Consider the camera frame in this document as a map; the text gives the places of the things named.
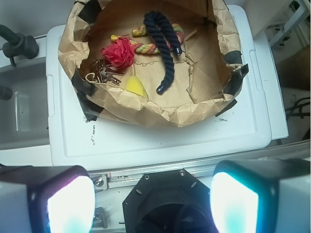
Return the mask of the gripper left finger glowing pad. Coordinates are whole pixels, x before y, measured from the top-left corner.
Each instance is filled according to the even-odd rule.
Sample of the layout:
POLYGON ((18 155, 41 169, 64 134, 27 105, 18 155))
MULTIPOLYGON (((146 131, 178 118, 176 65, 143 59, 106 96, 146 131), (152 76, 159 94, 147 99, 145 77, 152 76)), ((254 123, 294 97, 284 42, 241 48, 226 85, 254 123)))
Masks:
POLYGON ((2 233, 88 233, 95 189, 82 166, 2 166, 2 233))

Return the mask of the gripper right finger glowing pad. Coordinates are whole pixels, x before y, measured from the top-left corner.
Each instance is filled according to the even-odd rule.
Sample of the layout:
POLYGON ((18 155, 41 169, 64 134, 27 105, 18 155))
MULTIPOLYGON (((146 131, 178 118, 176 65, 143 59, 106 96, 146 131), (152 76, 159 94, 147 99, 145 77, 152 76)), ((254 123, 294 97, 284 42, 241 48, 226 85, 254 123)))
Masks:
POLYGON ((309 233, 311 163, 221 161, 211 181, 210 208, 221 233, 309 233))

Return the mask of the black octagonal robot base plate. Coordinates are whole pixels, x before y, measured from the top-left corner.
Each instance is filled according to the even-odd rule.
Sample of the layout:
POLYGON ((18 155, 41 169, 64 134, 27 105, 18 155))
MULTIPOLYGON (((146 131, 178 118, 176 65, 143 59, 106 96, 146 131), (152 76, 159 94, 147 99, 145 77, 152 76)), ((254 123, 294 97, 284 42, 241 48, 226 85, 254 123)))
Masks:
POLYGON ((210 189, 186 170, 146 173, 122 203, 128 233, 215 233, 210 189))

